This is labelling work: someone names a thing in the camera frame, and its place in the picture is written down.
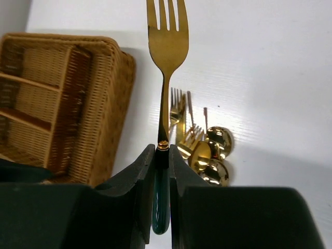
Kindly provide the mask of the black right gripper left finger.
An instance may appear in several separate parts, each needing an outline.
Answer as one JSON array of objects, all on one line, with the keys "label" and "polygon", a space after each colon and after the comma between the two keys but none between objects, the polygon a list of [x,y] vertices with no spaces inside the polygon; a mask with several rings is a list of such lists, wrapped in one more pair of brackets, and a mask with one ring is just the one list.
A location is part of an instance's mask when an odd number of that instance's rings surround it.
[{"label": "black right gripper left finger", "polygon": [[1,248],[144,248],[154,145],[96,187],[45,184],[47,169],[1,160]]}]

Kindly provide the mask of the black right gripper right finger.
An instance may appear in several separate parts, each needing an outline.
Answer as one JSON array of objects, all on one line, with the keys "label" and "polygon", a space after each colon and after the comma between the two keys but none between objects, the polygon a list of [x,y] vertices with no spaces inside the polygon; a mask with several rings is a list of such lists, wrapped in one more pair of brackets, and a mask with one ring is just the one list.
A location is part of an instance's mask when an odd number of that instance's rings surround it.
[{"label": "black right gripper right finger", "polygon": [[288,187],[216,187],[169,152],[173,248],[323,248],[309,208]]}]

